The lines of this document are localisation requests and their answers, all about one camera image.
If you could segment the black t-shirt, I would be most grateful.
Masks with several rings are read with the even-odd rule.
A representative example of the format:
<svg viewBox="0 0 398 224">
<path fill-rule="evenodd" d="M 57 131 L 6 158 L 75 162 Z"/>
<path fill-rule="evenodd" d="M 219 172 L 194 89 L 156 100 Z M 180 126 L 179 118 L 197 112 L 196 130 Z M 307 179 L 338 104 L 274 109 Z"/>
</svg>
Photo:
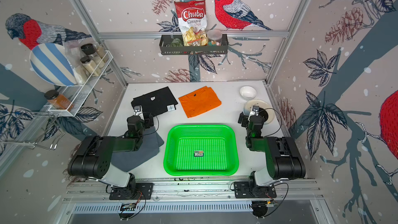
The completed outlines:
<svg viewBox="0 0 398 224">
<path fill-rule="evenodd" d="M 178 102 L 169 87 L 135 97 L 131 102 L 133 108 L 141 106 L 145 117 L 148 115 L 158 116 L 166 112 L 176 110 Z"/>
</svg>

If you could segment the grey t-shirt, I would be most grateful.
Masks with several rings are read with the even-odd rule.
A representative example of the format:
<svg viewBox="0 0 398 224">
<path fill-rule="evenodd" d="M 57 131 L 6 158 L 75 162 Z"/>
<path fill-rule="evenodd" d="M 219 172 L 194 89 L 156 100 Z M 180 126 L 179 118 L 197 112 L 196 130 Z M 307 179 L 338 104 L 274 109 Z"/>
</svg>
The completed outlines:
<svg viewBox="0 0 398 224">
<path fill-rule="evenodd" d="M 138 151 L 113 153 L 112 165 L 114 167 L 129 172 L 159 153 L 164 140 L 157 134 L 155 127 L 146 129 L 144 134 L 143 143 Z"/>
</svg>

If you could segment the orange t-shirt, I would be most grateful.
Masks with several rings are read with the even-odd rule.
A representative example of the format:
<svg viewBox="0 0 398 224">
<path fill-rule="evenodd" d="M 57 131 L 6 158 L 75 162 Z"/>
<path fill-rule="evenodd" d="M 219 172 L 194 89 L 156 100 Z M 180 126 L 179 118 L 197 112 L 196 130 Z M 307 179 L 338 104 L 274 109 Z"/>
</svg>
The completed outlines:
<svg viewBox="0 0 398 224">
<path fill-rule="evenodd" d="M 222 105 L 211 87 L 202 87 L 178 98 L 188 118 L 209 112 Z"/>
</svg>

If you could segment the green plastic basket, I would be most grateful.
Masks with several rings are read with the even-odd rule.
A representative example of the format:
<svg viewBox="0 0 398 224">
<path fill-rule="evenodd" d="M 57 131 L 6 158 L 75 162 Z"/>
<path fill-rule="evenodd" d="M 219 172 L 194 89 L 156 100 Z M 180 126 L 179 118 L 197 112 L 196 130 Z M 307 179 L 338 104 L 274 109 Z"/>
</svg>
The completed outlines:
<svg viewBox="0 0 398 224">
<path fill-rule="evenodd" d="M 177 125 L 168 133 L 163 166 L 172 176 L 231 176 L 239 168 L 235 133 L 227 125 Z"/>
</svg>

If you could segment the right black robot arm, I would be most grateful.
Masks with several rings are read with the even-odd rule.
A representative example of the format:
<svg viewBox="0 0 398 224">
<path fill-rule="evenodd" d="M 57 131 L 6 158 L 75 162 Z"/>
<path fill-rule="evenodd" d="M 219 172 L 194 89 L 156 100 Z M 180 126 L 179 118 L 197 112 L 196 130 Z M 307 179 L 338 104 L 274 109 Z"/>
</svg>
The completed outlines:
<svg viewBox="0 0 398 224">
<path fill-rule="evenodd" d="M 265 118 L 260 115 L 248 116 L 240 113 L 238 123 L 246 128 L 246 147 L 250 151 L 265 154 L 265 168 L 253 171 L 249 176 L 249 188 L 268 187 L 279 180 L 303 179 L 306 168 L 291 137 L 263 136 Z"/>
</svg>

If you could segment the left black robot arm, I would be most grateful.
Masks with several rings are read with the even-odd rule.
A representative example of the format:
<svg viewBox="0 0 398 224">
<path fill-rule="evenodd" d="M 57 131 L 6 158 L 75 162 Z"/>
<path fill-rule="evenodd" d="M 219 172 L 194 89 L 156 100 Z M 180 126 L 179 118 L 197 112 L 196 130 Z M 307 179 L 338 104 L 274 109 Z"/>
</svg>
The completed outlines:
<svg viewBox="0 0 398 224">
<path fill-rule="evenodd" d="M 87 136 L 67 166 L 70 176 L 96 179 L 113 188 L 136 191 L 135 176 L 112 165 L 117 152 L 138 151 L 145 130 L 154 126 L 153 113 L 135 114 L 127 118 L 127 131 L 122 136 Z"/>
</svg>

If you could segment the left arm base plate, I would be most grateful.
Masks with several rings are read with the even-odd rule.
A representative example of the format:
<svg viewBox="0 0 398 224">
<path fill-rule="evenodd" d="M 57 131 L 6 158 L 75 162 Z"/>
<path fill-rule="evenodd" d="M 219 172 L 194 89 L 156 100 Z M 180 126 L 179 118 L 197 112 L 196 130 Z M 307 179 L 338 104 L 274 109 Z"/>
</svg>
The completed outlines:
<svg viewBox="0 0 398 224">
<path fill-rule="evenodd" d="M 136 183 L 135 188 L 112 188 L 110 200 L 150 200 L 154 183 Z"/>
</svg>

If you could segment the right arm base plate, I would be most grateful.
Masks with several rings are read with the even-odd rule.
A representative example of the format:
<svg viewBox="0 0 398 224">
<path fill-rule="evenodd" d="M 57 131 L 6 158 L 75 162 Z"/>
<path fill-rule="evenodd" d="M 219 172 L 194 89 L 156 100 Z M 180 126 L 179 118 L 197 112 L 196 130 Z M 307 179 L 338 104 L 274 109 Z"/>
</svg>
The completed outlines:
<svg viewBox="0 0 398 224">
<path fill-rule="evenodd" d="M 248 181 L 235 181 L 230 185 L 236 199 L 269 198 L 277 197 L 274 187 L 251 185 Z"/>
</svg>

